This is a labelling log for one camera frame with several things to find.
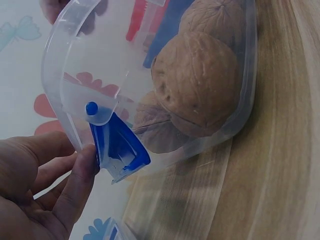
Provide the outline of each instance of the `walnut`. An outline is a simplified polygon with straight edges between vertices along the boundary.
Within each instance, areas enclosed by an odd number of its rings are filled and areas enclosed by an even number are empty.
[[[211,136],[238,106],[236,56],[204,32],[172,38],[153,61],[151,75],[159,103],[185,135]]]
[[[172,124],[170,114],[161,107],[154,91],[139,103],[133,132],[148,150],[156,154],[173,152],[189,140]]]
[[[240,0],[196,0],[184,12],[179,33],[204,32],[233,48],[244,36],[246,19]]]

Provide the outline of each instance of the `wooden table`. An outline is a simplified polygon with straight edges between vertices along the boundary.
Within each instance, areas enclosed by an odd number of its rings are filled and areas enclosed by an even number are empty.
[[[232,140],[136,180],[138,239],[320,239],[320,0],[256,0],[255,105]]]

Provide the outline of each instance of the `clear plastic container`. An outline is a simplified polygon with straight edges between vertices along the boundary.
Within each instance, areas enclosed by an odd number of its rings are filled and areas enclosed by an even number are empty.
[[[125,223],[113,218],[107,219],[106,223],[103,240],[137,240]]]
[[[113,182],[237,134],[254,103],[254,0],[71,0],[42,62],[69,139]]]

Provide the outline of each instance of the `hand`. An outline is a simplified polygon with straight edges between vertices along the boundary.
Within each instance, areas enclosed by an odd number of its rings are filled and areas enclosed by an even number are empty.
[[[62,132],[0,140],[0,239],[69,239],[97,172],[95,147],[77,154]]]
[[[70,0],[40,0],[40,6],[46,19],[48,19],[51,24],[54,24],[60,12],[69,2]],[[101,16],[105,13],[107,7],[108,0],[101,0],[85,20],[81,28],[81,32],[84,34],[92,33],[92,31],[95,29],[96,14]]]

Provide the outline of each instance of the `finger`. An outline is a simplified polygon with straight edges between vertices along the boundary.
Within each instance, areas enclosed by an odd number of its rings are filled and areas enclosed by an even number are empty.
[[[54,24],[64,6],[59,0],[40,0],[40,6],[45,18]]]
[[[94,8],[94,11],[98,16],[103,15],[108,8],[108,0],[101,0],[99,4]]]
[[[95,20],[96,14],[94,11],[92,11],[84,21],[80,32],[84,33],[85,35],[91,34],[95,30]]]
[[[59,177],[71,171],[77,158],[77,153],[71,156],[57,157],[38,169],[38,174],[31,188],[33,195],[50,187]]]
[[[68,234],[86,205],[96,173],[96,148],[89,145],[78,155],[68,182],[52,210]]]
[[[24,147],[41,166],[56,157],[70,156],[75,149],[64,132],[53,131],[37,136],[13,137],[10,141]]]
[[[62,182],[60,182],[53,189],[48,191],[46,194],[40,196],[35,200],[35,202],[44,210],[44,211],[52,211],[58,198],[60,197],[62,191],[64,190],[69,177],[67,176]]]
[[[23,199],[34,184],[39,165],[74,151],[62,132],[0,140],[0,194],[13,201]]]

